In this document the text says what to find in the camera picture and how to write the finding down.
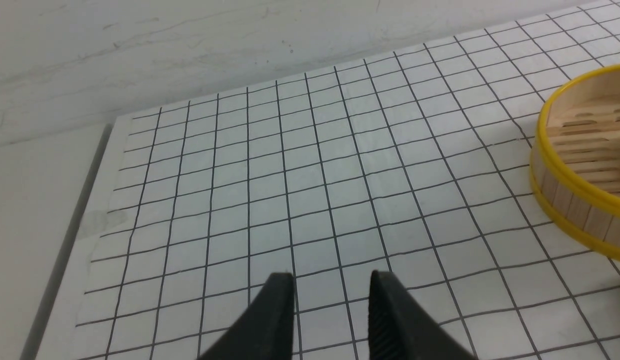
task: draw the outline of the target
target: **wooden slat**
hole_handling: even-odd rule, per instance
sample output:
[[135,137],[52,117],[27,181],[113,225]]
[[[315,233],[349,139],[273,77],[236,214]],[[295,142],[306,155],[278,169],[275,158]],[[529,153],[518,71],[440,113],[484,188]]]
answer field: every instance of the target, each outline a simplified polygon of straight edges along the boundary
[[546,171],[546,165],[543,160],[541,160],[541,154],[539,153],[539,146],[534,144],[532,148],[532,175],[539,187],[541,187],[544,182]]
[[596,187],[620,197],[620,181],[597,182]]
[[561,135],[555,136],[550,139],[553,144],[564,144],[567,142],[581,142],[581,141],[590,141],[591,139],[606,139],[608,141],[613,141],[620,139],[620,130],[614,131],[601,131],[601,132],[588,132],[585,134],[574,134],[574,135]]
[[612,221],[609,212],[598,207],[591,207],[583,230],[597,239],[604,239]]
[[585,202],[577,196],[573,196],[572,201],[570,201],[570,207],[568,208],[568,215],[566,216],[566,219],[582,230],[586,223],[586,219],[588,219],[590,209],[591,205],[588,202]]
[[600,139],[588,143],[565,143],[559,145],[552,145],[554,150],[563,157],[564,154],[573,153],[586,153],[588,151],[601,151],[601,150],[620,150],[620,140],[610,141]]
[[557,210],[562,217],[568,215],[573,195],[573,192],[570,191],[568,187],[565,187],[561,183],[557,184],[556,191],[554,192],[554,199],[552,200],[552,207]]
[[555,198],[557,184],[559,184],[559,182],[554,176],[545,176],[543,178],[543,184],[541,184],[541,194],[543,194],[543,196],[548,200],[548,203],[552,203],[552,200]]
[[614,217],[605,234],[605,242],[620,248],[620,218]]
[[593,162],[596,160],[614,160],[620,159],[619,150],[592,150],[588,152],[564,153],[561,160],[566,164]]
[[[570,133],[576,132],[592,132],[592,133],[601,133],[601,132],[614,132],[620,130],[620,112],[612,112],[608,114],[598,114],[588,117],[591,121],[596,121],[596,123],[589,123],[584,125],[573,125],[573,126],[562,126],[562,127],[548,127],[547,134],[548,137],[563,137],[569,135]],[[562,118],[562,123],[577,123],[586,120],[581,120],[578,118]]]
[[579,176],[590,183],[620,182],[620,170],[585,172]]
[[569,164],[568,167],[577,174],[580,173],[593,173],[595,171],[620,171],[620,159],[617,160],[603,160],[603,161],[589,161],[589,162],[575,162]]

